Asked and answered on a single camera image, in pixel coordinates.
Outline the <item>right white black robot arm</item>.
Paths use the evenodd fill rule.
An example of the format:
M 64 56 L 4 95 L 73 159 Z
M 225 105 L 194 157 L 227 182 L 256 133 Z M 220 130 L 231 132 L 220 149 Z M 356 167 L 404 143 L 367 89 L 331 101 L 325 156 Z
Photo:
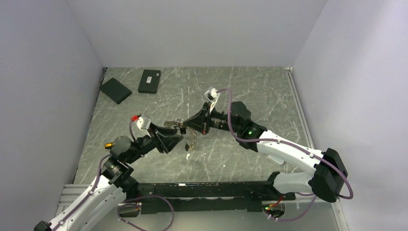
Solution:
M 243 102 L 233 102 L 231 106 L 232 112 L 228 116 L 226 112 L 211 110 L 210 104 L 204 103 L 202 109 L 183 125 L 203 135 L 211 128 L 232 130 L 241 147 L 301 169 L 301 173 L 272 174 L 272 182 L 265 186 L 266 196 L 271 200 L 286 193 L 312 193 L 329 203 L 342 197 L 343 186 L 349 184 L 346 181 L 348 172 L 336 150 L 316 150 L 284 139 L 252 121 L 251 112 Z

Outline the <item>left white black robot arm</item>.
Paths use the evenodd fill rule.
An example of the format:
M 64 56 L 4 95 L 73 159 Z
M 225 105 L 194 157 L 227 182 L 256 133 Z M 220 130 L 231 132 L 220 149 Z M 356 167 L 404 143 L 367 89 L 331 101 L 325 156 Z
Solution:
M 105 145 L 109 154 L 98 163 L 94 180 L 62 213 L 51 221 L 40 221 L 36 231 L 89 231 L 121 202 L 128 206 L 140 200 L 139 183 L 131 176 L 130 164 L 156 149 L 169 153 L 183 140 L 185 128 L 164 128 L 151 122 L 135 119 L 143 137 L 120 136 Z

